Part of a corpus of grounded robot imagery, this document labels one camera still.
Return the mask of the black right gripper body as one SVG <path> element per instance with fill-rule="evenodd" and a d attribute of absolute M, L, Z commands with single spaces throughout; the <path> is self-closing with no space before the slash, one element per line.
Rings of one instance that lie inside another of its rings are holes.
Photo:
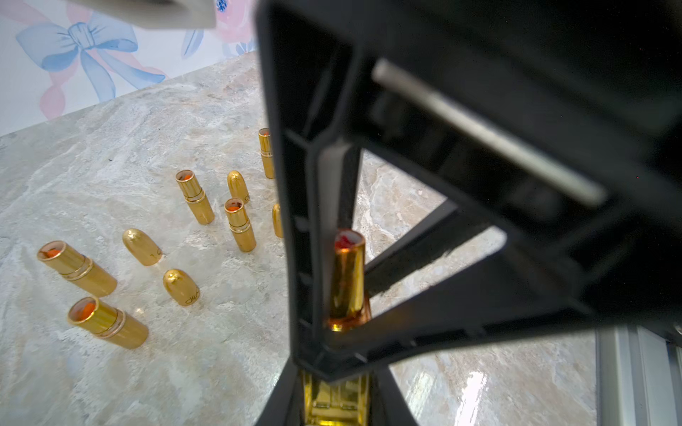
<path fill-rule="evenodd" d="M 680 2 L 313 2 L 347 4 L 337 31 L 367 50 L 349 141 L 445 197 L 376 266 L 491 226 L 579 266 L 637 232 L 681 242 Z"/>

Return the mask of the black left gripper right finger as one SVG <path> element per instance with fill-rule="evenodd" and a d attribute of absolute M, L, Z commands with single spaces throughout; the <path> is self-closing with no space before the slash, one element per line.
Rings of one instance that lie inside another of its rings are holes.
<path fill-rule="evenodd" d="M 370 374 L 369 424 L 373 426 L 417 426 L 408 404 L 388 367 Z"/>

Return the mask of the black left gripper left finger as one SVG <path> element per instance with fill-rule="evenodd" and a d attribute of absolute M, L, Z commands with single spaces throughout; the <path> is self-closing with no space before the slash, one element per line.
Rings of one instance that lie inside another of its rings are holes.
<path fill-rule="evenodd" d="M 287 359 L 256 426 L 303 425 L 304 387 L 300 369 Z"/>

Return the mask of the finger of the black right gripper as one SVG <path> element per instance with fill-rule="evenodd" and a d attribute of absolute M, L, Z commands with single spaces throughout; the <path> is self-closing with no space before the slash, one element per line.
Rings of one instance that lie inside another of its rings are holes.
<path fill-rule="evenodd" d="M 256 14 L 275 175 L 282 208 L 293 362 L 326 381 L 362 362 L 332 346 L 337 231 L 353 223 L 360 147 L 347 136 L 368 77 L 367 50 L 337 27 L 342 2 L 263 1 Z"/>
<path fill-rule="evenodd" d="M 324 375 L 345 379 L 430 351 L 681 317 L 681 242 L 633 233 L 577 260 L 538 261 L 505 247 L 337 335 Z"/>

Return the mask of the gold square lipstick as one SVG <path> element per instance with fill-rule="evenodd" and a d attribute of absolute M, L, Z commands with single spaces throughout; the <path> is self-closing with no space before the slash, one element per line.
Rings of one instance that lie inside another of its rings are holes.
<path fill-rule="evenodd" d="M 371 319 L 364 286 L 365 239 L 341 229 L 334 242 L 335 264 L 331 283 L 330 329 L 347 332 Z M 367 425 L 370 376 L 360 375 L 329 384 L 309 373 L 301 375 L 304 425 Z"/>

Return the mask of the gold bullet lipstick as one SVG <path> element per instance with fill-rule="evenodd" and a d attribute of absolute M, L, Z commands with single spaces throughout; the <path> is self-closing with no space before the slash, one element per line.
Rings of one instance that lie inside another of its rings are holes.
<path fill-rule="evenodd" d="M 264 174 L 268 179 L 275 179 L 275 161 L 271 145 L 271 132 L 268 128 L 262 128 L 259 130 L 258 136 Z"/>
<path fill-rule="evenodd" d="M 176 173 L 175 179 L 197 222 L 201 225 L 209 225 L 215 215 L 195 172 L 181 170 Z"/>
<path fill-rule="evenodd" d="M 224 210 L 229 228 L 241 252 L 251 252 L 257 246 L 249 216 L 242 199 L 231 198 L 226 201 Z"/>
<path fill-rule="evenodd" d="M 148 327 L 125 311 L 95 296 L 77 301 L 67 312 L 67 321 L 87 330 L 97 339 L 133 350 L 147 341 Z"/>

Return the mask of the gold lipstick cap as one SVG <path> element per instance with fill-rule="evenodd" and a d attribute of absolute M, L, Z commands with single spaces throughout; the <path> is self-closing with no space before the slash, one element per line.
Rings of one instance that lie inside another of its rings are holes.
<path fill-rule="evenodd" d="M 163 258 L 160 247 L 142 230 L 130 228 L 123 232 L 122 241 L 131 255 L 143 266 L 153 266 Z"/>
<path fill-rule="evenodd" d="M 227 175 L 227 185 L 229 192 L 233 198 L 242 200 L 244 203 L 250 201 L 250 193 L 246 185 L 243 175 L 237 171 L 232 170 Z"/>
<path fill-rule="evenodd" d="M 193 305 L 201 295 L 195 281 L 179 269 L 170 269 L 164 273 L 163 287 L 180 306 Z"/>
<path fill-rule="evenodd" d="M 272 209 L 272 220 L 275 235 L 282 239 L 283 238 L 283 225 L 282 225 L 282 213 L 280 204 L 275 204 Z"/>

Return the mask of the gold lipstick tube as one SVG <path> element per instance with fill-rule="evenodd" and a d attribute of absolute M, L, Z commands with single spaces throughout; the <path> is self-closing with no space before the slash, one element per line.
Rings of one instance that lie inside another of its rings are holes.
<path fill-rule="evenodd" d="M 117 279 L 65 241 L 46 243 L 38 250 L 37 259 L 93 296 L 108 296 L 117 288 Z"/>

